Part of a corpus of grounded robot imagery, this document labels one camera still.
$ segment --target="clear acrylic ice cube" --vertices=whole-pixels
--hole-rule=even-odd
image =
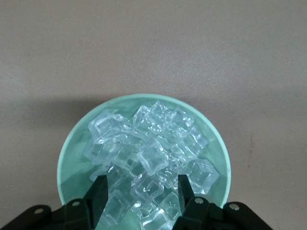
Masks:
[[[126,175],[126,177],[121,180],[113,189],[113,191],[119,190],[125,196],[126,201],[130,203],[130,206],[132,206],[136,201],[136,198],[130,193],[132,179],[132,177]]]
[[[144,119],[151,124],[151,130],[154,134],[159,134],[171,121],[171,110],[164,106],[160,101],[157,101]]]
[[[161,208],[171,220],[176,220],[181,215],[178,196],[171,192],[161,203]]]
[[[193,126],[190,132],[171,147],[171,156],[177,157],[183,164],[198,158],[208,144],[207,138]]]
[[[156,209],[157,206],[153,202],[149,204],[143,204],[140,200],[136,201],[131,207],[131,211],[135,213],[139,219],[150,215]]]
[[[90,141],[84,148],[83,154],[93,165],[109,165],[115,158],[118,147],[112,141],[97,145]]]
[[[152,200],[162,194],[163,191],[163,184],[155,177],[149,176],[146,173],[140,174],[131,182],[131,195],[144,204],[152,202]]]
[[[119,224],[131,206],[132,204],[126,199],[126,196],[119,190],[115,190],[108,198],[100,221],[107,227]]]
[[[148,122],[146,119],[135,125],[132,134],[133,136],[144,140],[149,140],[155,137],[155,134],[152,131],[152,123]]]
[[[137,157],[149,175],[154,175],[157,171],[168,166],[168,154],[157,141],[144,147]]]
[[[107,184],[109,192],[112,192],[115,187],[127,177],[127,173],[124,169],[118,167],[117,165],[111,165],[106,167],[104,165],[100,166],[92,175],[90,179],[95,181],[97,176],[106,175]]]
[[[142,230],[170,230],[173,225],[164,210],[158,207],[150,215],[140,220]]]
[[[180,135],[177,130],[166,127],[155,137],[155,140],[158,141],[165,150],[169,150],[179,138]]]
[[[141,105],[132,118],[132,128],[135,128],[139,123],[141,123],[148,112],[149,108],[145,105]]]
[[[144,173],[145,169],[142,166],[142,164],[140,162],[137,162],[137,164],[131,169],[131,171],[129,172],[129,175],[133,178],[139,176],[140,174]]]
[[[103,144],[130,131],[130,121],[120,114],[105,110],[88,125],[94,144]]]
[[[136,152],[139,152],[141,147],[146,144],[147,141],[147,138],[140,138],[133,131],[115,139],[115,142],[122,145],[129,145],[129,147]]]
[[[161,205],[162,201],[167,197],[171,192],[174,192],[173,188],[164,188],[164,191],[162,194],[157,196],[154,200],[153,203],[158,207]]]
[[[177,172],[177,174],[185,174],[185,175],[189,175],[194,167],[195,161],[190,161],[186,164],[183,164],[179,159],[173,159],[171,160],[170,164],[172,165],[172,167],[174,168],[174,170]]]
[[[170,126],[173,129],[176,129],[178,127],[184,129],[184,130],[190,130],[194,123],[194,118],[192,116],[189,116],[186,112],[183,110],[177,108],[172,113],[172,122]]]
[[[204,159],[198,159],[194,164],[189,180],[194,193],[207,194],[213,183],[219,178],[219,173],[213,165]]]
[[[172,188],[178,178],[178,173],[173,167],[171,167],[171,165],[169,165],[168,167],[158,171],[156,177],[164,184],[164,187]]]
[[[129,145],[120,145],[118,153],[112,162],[118,167],[130,172],[138,161],[139,159],[137,158],[136,152],[133,148]]]

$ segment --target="metal screw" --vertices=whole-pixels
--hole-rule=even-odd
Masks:
[[[71,205],[75,207],[75,206],[78,206],[79,204],[80,204],[79,201],[75,201],[75,202],[73,202]]]
[[[34,211],[34,214],[39,214],[42,213],[44,210],[42,208],[38,208],[37,210]]]
[[[229,207],[234,211],[239,211],[240,207],[237,204],[230,204]]]
[[[201,199],[199,197],[195,198],[194,201],[195,201],[196,204],[202,204],[203,203],[203,199]]]

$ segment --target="bowl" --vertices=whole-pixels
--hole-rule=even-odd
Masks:
[[[194,124],[209,140],[209,144],[199,157],[208,159],[220,174],[208,195],[214,199],[217,206],[222,207],[226,203],[231,181],[230,160],[226,146],[213,124],[197,109],[175,98],[158,94],[133,94],[97,106],[86,114],[67,136],[59,156],[57,171],[58,191],[62,204],[83,197],[93,183],[89,179],[90,175],[98,168],[82,154],[91,139],[88,124],[106,109],[130,119],[141,105],[150,107],[158,100],[170,109],[180,108],[194,117]],[[128,211],[119,225],[106,228],[99,222],[96,229],[135,230],[140,229],[140,225],[137,216]]]

